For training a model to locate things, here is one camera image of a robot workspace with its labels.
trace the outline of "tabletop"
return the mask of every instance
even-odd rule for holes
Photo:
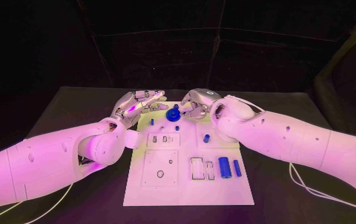
[[[95,123],[108,117],[116,100],[132,89],[61,87],[27,137]],[[165,90],[168,101],[180,101],[185,90]],[[268,111],[330,128],[305,93],[220,92],[246,99]],[[131,149],[118,162],[90,174],[46,216],[34,223],[356,223],[354,208],[312,196],[289,179],[288,163],[240,145],[255,205],[122,206]],[[356,202],[354,188],[322,172],[295,165],[308,187]],[[0,216],[0,223],[24,223],[38,217],[67,188],[23,202]],[[0,212],[11,205],[0,207]]]

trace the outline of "table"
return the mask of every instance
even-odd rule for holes
[[[126,91],[132,89],[61,87],[28,137],[97,122],[108,117]],[[167,99],[181,100],[185,92],[167,90]],[[305,93],[217,93],[221,96],[232,94],[265,110],[330,128]],[[122,207],[131,153],[125,148],[118,162],[73,184],[60,204],[34,223],[356,223],[354,208],[312,196],[291,181],[288,163],[257,154],[243,145],[240,153],[255,205]],[[295,167],[308,187],[356,203],[356,190],[350,185],[311,168]],[[64,191],[66,188],[21,203],[0,216],[0,223],[33,220],[53,206]]]

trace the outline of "white robotic arm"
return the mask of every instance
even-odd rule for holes
[[[162,91],[128,92],[109,118],[24,139],[0,151],[0,205],[47,195],[113,164],[123,147],[138,147],[139,133],[126,128],[139,113],[167,109],[155,103],[165,100],[162,95]],[[80,163],[77,155],[89,163]]]
[[[273,159],[305,165],[332,175],[356,187],[356,137],[319,128],[301,120],[263,111],[233,96],[194,89],[183,99],[193,103],[187,117],[210,112],[213,128],[223,140],[240,142]]]

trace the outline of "white platform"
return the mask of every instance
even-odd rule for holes
[[[172,107],[178,102],[164,104]],[[183,109],[188,109],[188,104],[180,107]],[[141,115],[136,130],[142,132],[142,141],[132,152],[123,206],[253,205],[239,144],[217,137],[208,117],[198,121],[181,117],[177,122],[170,122],[165,111],[151,112]],[[204,134],[210,135],[207,143],[201,140]],[[219,157],[227,157],[230,163],[229,179],[220,177]],[[203,159],[203,180],[191,180],[190,158]],[[236,177],[233,160],[239,161],[240,177]],[[207,180],[208,161],[213,162],[214,180]]]

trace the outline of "blue object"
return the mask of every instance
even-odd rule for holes
[[[219,166],[220,166],[220,177],[223,179],[229,179],[232,177],[230,165],[227,163],[227,157],[219,158]]]
[[[206,134],[204,139],[203,139],[203,142],[204,142],[204,143],[208,142],[208,138],[210,138],[210,136]]]
[[[178,111],[178,105],[174,104],[174,107],[167,110],[165,117],[171,122],[175,122],[180,120],[180,111]]]
[[[240,177],[242,174],[240,174],[240,169],[239,169],[239,162],[237,162],[237,160],[233,160],[233,165],[234,165],[236,175],[237,175],[237,177]]]

